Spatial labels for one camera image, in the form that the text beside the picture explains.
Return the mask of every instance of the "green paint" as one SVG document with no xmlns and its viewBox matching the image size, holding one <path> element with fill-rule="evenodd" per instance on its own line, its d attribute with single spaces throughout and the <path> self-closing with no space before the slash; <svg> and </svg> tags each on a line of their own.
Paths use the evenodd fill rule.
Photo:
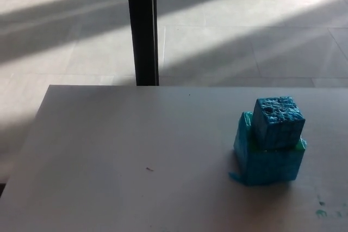
<svg viewBox="0 0 348 232">
<path fill-rule="evenodd" d="M 321 209 L 318 209 L 315 213 L 316 213 L 316 216 L 317 216 L 318 218 L 327 217 L 326 211 L 323 211 L 323 210 L 321 210 Z"/>
</svg>

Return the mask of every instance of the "white tabletop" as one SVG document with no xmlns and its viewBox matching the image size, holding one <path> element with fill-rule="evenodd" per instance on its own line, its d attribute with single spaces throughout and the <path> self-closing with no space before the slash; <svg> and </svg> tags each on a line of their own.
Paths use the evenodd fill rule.
<svg viewBox="0 0 348 232">
<path fill-rule="evenodd" d="M 241 112 L 281 95 L 307 120 L 297 180 L 230 180 Z M 347 108 L 344 89 L 51 86 L 0 231 L 347 231 Z"/>
</svg>

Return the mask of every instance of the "small blue cube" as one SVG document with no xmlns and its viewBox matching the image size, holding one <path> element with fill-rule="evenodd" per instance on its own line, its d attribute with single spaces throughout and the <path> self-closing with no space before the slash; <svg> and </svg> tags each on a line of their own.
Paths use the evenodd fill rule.
<svg viewBox="0 0 348 232">
<path fill-rule="evenodd" d="M 256 100 L 252 128 L 260 148 L 295 146 L 304 124 L 305 119 L 290 96 Z"/>
<path fill-rule="evenodd" d="M 251 128 L 252 118 L 252 112 L 242 113 L 234 141 L 241 181 L 252 186 L 295 180 L 306 151 L 305 140 L 299 139 L 293 148 L 260 149 Z"/>
</svg>

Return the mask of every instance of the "black pole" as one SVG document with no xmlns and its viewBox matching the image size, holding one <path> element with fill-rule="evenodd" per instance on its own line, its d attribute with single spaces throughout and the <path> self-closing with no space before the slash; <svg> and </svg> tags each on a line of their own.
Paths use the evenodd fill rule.
<svg viewBox="0 0 348 232">
<path fill-rule="evenodd" d="M 156 0 L 128 0 L 136 85 L 159 85 Z"/>
</svg>

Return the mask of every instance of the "tiled floor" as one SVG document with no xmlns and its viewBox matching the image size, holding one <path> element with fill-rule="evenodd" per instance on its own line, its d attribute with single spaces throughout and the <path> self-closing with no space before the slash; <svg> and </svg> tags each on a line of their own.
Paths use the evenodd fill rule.
<svg viewBox="0 0 348 232">
<path fill-rule="evenodd" d="M 348 0 L 158 0 L 158 24 L 162 85 L 348 87 Z M 49 84 L 134 82 L 128 0 L 0 0 L 0 183 Z"/>
</svg>

